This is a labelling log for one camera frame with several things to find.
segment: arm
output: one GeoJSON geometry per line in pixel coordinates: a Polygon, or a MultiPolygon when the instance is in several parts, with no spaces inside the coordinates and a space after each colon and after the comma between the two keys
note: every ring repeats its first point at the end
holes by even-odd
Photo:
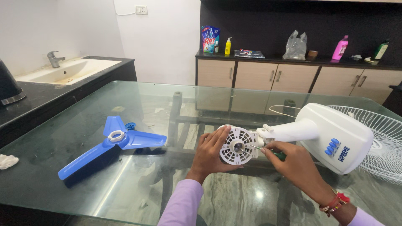
{"type": "Polygon", "coordinates": [[[166,205],[158,226],[195,225],[197,209],[203,195],[202,184],[211,173],[226,172],[243,168],[242,165],[227,165],[219,159],[230,126],[223,126],[211,134],[201,135],[195,152],[193,165],[186,179],[177,183],[174,193],[166,205]]]}
{"type": "MultiPolygon", "coordinates": [[[[272,162],[276,170],[300,188],[306,195],[321,206],[327,206],[336,197],[319,174],[308,151],[300,146],[286,142],[275,141],[261,149],[262,153],[272,162]],[[280,161],[270,150],[282,151],[287,157],[280,161]]],[[[342,205],[332,213],[342,226],[383,226],[363,210],[351,203],[342,205]]]]}

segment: chrome tap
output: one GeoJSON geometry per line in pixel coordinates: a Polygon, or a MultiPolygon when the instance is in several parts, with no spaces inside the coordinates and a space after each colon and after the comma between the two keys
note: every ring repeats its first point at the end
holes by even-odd
{"type": "Polygon", "coordinates": [[[59,68],[60,67],[59,61],[65,60],[66,58],[65,57],[55,57],[53,54],[54,52],[58,52],[58,51],[50,51],[47,54],[47,58],[49,58],[49,61],[50,61],[50,64],[52,65],[52,67],[59,68]]]}

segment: person's left hand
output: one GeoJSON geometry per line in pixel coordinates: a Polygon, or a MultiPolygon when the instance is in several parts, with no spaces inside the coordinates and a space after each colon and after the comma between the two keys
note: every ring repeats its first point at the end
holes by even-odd
{"type": "Polygon", "coordinates": [[[206,133],[200,136],[193,165],[187,173],[186,179],[196,180],[202,185],[205,178],[211,173],[223,173],[243,168],[243,165],[224,164],[219,159],[219,151],[231,128],[231,126],[225,125],[211,134],[206,133]]]}

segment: hand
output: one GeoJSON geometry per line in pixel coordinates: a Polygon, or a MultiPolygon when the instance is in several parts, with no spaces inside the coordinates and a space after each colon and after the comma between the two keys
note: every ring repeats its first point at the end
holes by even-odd
{"type": "Polygon", "coordinates": [[[231,126],[225,125],[211,134],[207,133],[200,136],[193,165],[187,173],[186,179],[196,180],[202,185],[205,178],[211,173],[223,173],[243,168],[242,165],[224,164],[219,159],[219,151],[231,128],[231,126]]]}
{"type": "Polygon", "coordinates": [[[305,148],[286,142],[274,141],[262,148],[261,152],[272,162],[278,172],[318,204],[328,205],[336,197],[331,190],[331,186],[322,179],[309,152],[305,148]],[[276,152],[284,152],[286,154],[285,161],[280,161],[271,152],[271,149],[276,152]]]}

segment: tissue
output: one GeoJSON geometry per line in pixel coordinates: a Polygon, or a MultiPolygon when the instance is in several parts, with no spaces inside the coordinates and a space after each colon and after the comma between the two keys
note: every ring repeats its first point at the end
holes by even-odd
{"type": "Polygon", "coordinates": [[[13,155],[6,156],[5,154],[0,154],[0,170],[14,166],[18,160],[13,155]]]}

